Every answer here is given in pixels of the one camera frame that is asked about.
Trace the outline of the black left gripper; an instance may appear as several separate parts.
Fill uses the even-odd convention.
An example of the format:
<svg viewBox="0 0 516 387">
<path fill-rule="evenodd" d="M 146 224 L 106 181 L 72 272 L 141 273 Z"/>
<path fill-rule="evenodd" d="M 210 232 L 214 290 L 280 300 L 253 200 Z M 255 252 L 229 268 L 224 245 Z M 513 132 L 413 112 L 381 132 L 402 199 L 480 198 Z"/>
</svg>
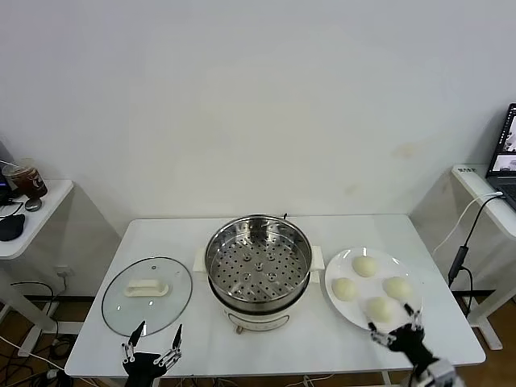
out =
<svg viewBox="0 0 516 387">
<path fill-rule="evenodd" d="M 145 328 L 145 321 L 131 333 L 129 340 L 122 343 L 123 368 L 127 374 L 125 387 L 151 387 L 161 377 L 161 366 L 173 366 L 181 358 L 182 328 L 180 324 L 171 347 L 164 355 L 137 352 L 134 349 Z"/>
</svg>

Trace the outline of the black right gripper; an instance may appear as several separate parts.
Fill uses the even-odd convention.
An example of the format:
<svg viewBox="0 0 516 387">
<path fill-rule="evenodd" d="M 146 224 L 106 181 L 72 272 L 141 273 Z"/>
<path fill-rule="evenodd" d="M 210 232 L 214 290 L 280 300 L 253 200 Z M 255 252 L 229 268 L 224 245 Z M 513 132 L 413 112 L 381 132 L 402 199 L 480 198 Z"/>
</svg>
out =
<svg viewBox="0 0 516 387">
<path fill-rule="evenodd" d="M 373 321 L 368 321 L 372 341 L 383 347 L 389 347 L 392 352 L 404 354 L 412 365 L 429 365 L 436 362 L 437 358 L 422 342 L 425 334 L 421 310 L 414 309 L 409 303 L 405 303 L 403 308 L 410 318 L 409 325 L 399 327 L 389 334 L 379 331 Z"/>
</svg>

